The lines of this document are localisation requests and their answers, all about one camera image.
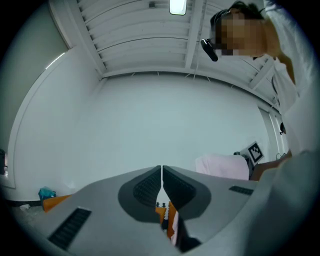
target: person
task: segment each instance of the person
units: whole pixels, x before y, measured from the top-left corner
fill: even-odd
[[[278,167],[303,151],[316,150],[320,142],[320,125],[316,122],[320,83],[316,54],[282,6],[275,0],[264,0],[264,6],[266,18],[255,4],[236,1],[210,19],[210,43],[214,50],[221,50],[221,56],[258,58],[267,54],[274,60],[272,86],[290,151],[278,161],[261,164],[257,168],[261,170]]]

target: pink fabric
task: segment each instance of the pink fabric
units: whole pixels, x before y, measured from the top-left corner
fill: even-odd
[[[211,176],[238,180],[249,179],[249,168],[241,155],[205,155],[195,160],[195,170],[197,173]]]
[[[178,221],[179,221],[179,213],[178,211],[176,211],[174,215],[173,223],[172,223],[172,229],[174,233],[171,236],[171,242],[174,246],[176,245],[177,237],[178,237]]]

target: white lab coat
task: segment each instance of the white lab coat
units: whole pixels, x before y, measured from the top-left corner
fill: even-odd
[[[292,155],[320,145],[320,76],[314,49],[293,17],[272,0],[264,0],[283,53],[291,59],[295,85],[286,66],[276,59],[273,83]]]

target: black vent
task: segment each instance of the black vent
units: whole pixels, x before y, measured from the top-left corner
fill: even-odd
[[[149,2],[149,8],[156,8],[156,3],[154,1]]]
[[[196,196],[196,189],[191,184],[169,172],[166,168],[163,168],[162,176],[163,188],[177,211]]]
[[[251,196],[251,194],[254,192],[253,189],[249,189],[249,188],[245,188],[245,187],[241,187],[241,186],[232,186],[229,188],[229,190],[234,191],[234,192],[238,192],[241,194],[249,195],[249,196]]]
[[[77,208],[48,238],[48,240],[61,249],[66,250],[90,214],[90,210]]]
[[[154,208],[161,188],[161,173],[154,172],[133,188],[133,196],[145,206]]]

